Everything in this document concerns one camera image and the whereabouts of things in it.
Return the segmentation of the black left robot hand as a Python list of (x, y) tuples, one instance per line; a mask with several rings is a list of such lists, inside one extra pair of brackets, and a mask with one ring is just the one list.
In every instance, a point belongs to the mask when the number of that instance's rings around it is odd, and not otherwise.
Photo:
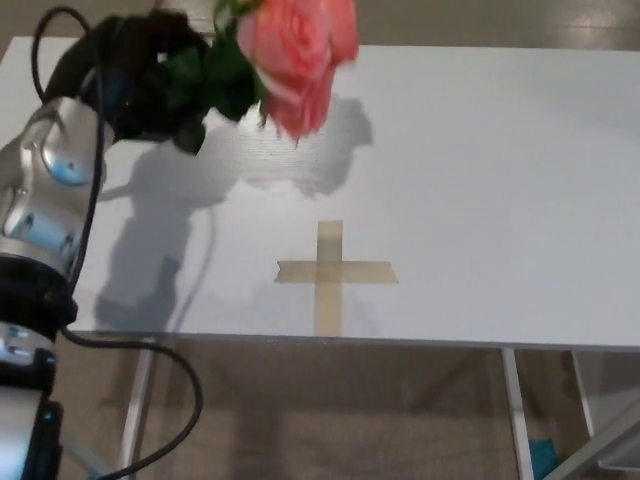
[(160, 54), (173, 57), (189, 48), (204, 54), (208, 49), (186, 14), (159, 10), (107, 17), (64, 53), (41, 100), (76, 97), (95, 107), (95, 47), (100, 51), (104, 80), (105, 120), (116, 140), (162, 142), (176, 136), (185, 124), (204, 119), (205, 111), (196, 100), (168, 105), (169, 74), (158, 65)]

